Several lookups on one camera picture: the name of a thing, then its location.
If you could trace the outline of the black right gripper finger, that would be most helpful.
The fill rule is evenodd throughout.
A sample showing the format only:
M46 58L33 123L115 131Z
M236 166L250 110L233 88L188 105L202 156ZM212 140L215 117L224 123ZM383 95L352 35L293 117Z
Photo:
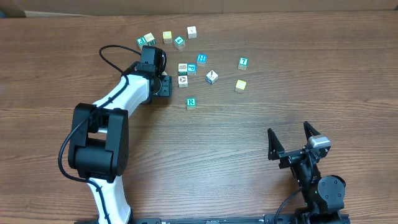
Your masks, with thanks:
M279 155L285 152L285 149L278 140L275 132L269 128L267 130L268 141L269 141L269 155Z
M309 139L312 136L320 135L320 133L308 121L305 121L303 123L303 127L307 139Z

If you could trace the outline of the green R wooden block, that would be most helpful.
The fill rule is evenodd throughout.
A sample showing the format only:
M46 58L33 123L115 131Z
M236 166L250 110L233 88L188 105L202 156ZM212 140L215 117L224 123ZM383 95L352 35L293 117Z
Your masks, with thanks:
M196 98L187 98L186 104L187 104L187 109L188 110L195 109L197 107Z

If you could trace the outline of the yellow I wooden block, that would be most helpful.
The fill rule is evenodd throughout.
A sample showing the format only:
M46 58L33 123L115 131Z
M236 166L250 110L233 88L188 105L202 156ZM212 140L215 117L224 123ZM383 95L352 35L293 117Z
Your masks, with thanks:
M238 93L243 93L246 88L246 82L243 80L238 80L236 82L235 91Z

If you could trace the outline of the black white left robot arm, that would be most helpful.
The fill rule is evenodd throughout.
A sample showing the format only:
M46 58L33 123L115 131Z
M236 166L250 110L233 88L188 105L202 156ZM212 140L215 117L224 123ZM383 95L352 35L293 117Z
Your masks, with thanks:
M167 54L149 46L138 54L140 59L120 70L119 83L105 97L75 107L58 154L61 173L91 189L99 212L95 223L133 223L122 179L129 159L129 117L154 97L172 95L172 79L164 75Z

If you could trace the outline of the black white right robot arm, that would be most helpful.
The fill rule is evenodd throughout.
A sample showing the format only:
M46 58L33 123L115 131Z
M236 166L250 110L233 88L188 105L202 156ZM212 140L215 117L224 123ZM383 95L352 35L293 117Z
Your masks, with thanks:
M309 122L303 123L307 143L301 149L286 152L275 132L269 128L268 159L279 161L279 168L289 168L299 188L286 198L277 209L273 223L312 223L342 224L349 223L348 215L340 210L345 207L346 182L338 175L321 176L317 163L326 157L331 141L319 133ZM283 217L280 212L296 195L302 194L305 206L297 208L295 213Z

